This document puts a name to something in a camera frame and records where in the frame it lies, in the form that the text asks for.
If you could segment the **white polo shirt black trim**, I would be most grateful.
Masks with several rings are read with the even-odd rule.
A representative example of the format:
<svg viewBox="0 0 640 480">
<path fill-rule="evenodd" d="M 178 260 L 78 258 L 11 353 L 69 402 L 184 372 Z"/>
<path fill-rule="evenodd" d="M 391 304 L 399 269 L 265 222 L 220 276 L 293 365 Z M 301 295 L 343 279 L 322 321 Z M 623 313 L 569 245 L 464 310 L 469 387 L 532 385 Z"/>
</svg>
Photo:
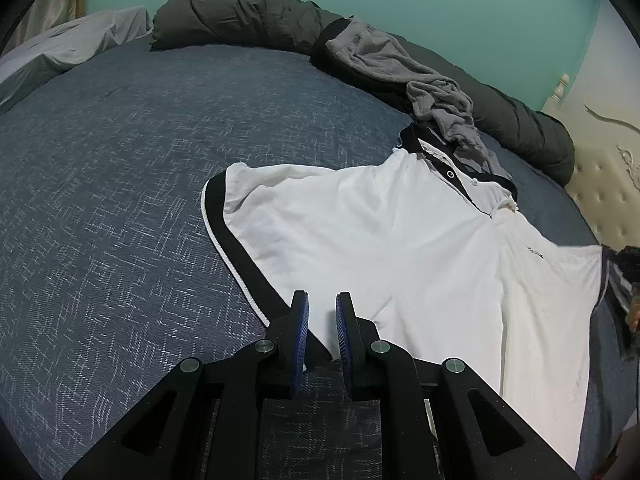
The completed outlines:
<svg viewBox="0 0 640 480">
<path fill-rule="evenodd" d="M 511 181 L 469 170 L 409 126 L 378 166 L 237 162 L 206 183 L 201 210 L 262 321 L 308 294 L 308 366 L 337 356 L 335 299 L 348 292 L 384 339 L 421 359 L 465 360 L 576 463 L 590 318 L 612 254 L 545 238 Z"/>
</svg>

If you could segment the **dark grey rolled duvet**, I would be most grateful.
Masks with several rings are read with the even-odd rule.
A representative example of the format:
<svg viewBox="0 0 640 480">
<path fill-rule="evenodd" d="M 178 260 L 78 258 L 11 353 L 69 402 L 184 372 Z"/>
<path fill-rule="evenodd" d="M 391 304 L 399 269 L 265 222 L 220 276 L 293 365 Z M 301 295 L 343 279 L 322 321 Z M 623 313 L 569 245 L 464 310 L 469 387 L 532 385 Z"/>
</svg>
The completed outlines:
<svg viewBox="0 0 640 480">
<path fill-rule="evenodd" d="M 303 0 L 168 0 L 153 18 L 151 47 L 169 50 L 204 44 L 233 44 L 307 55 L 311 64 L 346 84 L 408 112 L 399 84 L 375 82 L 337 61 L 327 46 L 348 25 L 347 18 Z M 570 134 L 555 118 L 483 84 L 436 52 L 399 37 L 410 58 L 453 79 L 473 103 L 480 132 L 521 157 L 559 185 L 574 171 Z"/>
</svg>

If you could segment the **light grey blanket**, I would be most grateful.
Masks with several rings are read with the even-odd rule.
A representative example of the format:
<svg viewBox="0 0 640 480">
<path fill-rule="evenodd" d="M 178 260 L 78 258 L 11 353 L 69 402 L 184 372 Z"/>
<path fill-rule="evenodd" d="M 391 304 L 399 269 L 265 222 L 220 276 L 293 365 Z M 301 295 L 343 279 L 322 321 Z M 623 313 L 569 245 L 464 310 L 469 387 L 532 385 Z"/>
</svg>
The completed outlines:
<svg viewBox="0 0 640 480">
<path fill-rule="evenodd" d="M 50 79 L 151 31 L 143 6 L 103 10 L 55 26 L 1 58 L 1 110 L 10 110 Z"/>
</svg>

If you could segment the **grey crumpled garment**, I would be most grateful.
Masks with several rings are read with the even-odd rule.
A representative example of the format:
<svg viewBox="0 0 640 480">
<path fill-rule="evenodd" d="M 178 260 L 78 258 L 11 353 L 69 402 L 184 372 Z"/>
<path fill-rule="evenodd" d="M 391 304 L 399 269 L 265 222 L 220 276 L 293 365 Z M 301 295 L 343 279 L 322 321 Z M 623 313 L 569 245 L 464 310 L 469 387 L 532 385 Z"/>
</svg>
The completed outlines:
<svg viewBox="0 0 640 480">
<path fill-rule="evenodd" d="M 430 128 L 454 158 L 482 174 L 509 179 L 480 137 L 473 101 L 457 81 L 411 57 L 400 41 L 358 18 L 339 18 L 322 30 L 311 63 Z"/>
</svg>

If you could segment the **cream tufted headboard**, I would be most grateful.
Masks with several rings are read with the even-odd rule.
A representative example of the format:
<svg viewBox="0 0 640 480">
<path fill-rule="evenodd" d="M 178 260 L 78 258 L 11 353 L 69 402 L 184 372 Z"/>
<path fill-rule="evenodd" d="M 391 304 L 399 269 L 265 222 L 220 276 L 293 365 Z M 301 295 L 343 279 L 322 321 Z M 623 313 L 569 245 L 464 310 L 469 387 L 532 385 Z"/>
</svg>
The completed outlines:
<svg viewBox="0 0 640 480">
<path fill-rule="evenodd" d="M 593 235 L 614 249 L 639 244 L 639 119 L 592 96 L 570 97 L 559 76 L 542 110 L 562 122 L 575 162 L 565 191 Z"/>
</svg>

